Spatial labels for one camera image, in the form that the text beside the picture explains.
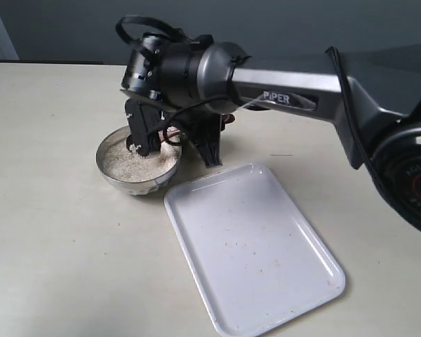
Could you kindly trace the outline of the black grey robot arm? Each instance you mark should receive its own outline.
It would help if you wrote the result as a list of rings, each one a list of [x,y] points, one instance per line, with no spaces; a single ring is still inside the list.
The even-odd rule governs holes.
[[[421,44],[256,60],[209,35],[191,41],[146,33],[132,43],[121,90],[143,157],[170,127],[219,166],[220,134],[240,107],[276,110],[335,127],[349,164],[365,166],[381,197],[421,231]]]

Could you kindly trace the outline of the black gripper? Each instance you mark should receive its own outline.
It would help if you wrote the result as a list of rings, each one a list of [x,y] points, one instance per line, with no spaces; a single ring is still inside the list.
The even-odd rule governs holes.
[[[176,41],[165,34],[145,32],[133,50],[121,81],[130,135],[126,149],[141,157],[161,151],[158,109],[182,109],[196,103],[196,39]],[[186,132],[206,168],[222,165],[222,117],[209,112],[192,115]]]

